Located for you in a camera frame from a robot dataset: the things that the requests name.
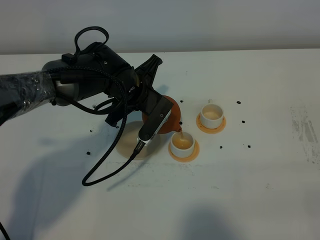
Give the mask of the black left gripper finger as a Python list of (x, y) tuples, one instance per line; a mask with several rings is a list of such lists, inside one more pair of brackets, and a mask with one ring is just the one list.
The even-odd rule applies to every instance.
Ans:
[(138, 77), (138, 89), (145, 91), (152, 88), (158, 67), (163, 63), (162, 59), (153, 54), (147, 61), (137, 67), (134, 71)]

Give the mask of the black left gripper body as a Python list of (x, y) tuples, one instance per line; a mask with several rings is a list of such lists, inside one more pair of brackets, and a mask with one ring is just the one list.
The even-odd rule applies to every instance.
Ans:
[(133, 111), (141, 111), (149, 115), (160, 101), (160, 94), (152, 88), (144, 91), (138, 89), (139, 79), (134, 69), (125, 70), (120, 73), (117, 78), (121, 80), (125, 86), (127, 99), (127, 113), (124, 112), (124, 104), (121, 101), (122, 96), (119, 89), (114, 83), (110, 83), (105, 93), (110, 98), (114, 98), (112, 103), (113, 110), (108, 114), (105, 122), (112, 127), (116, 127), (117, 123), (125, 116)]

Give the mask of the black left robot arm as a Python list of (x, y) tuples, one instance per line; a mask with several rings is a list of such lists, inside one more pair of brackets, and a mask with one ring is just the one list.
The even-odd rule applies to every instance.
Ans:
[(46, 63), (40, 71), (2, 75), (0, 121), (51, 103), (105, 115), (112, 127), (131, 112), (140, 111), (148, 117), (147, 126), (158, 127), (172, 108), (172, 103), (153, 88), (161, 63), (153, 55), (134, 68), (108, 46), (95, 42)]

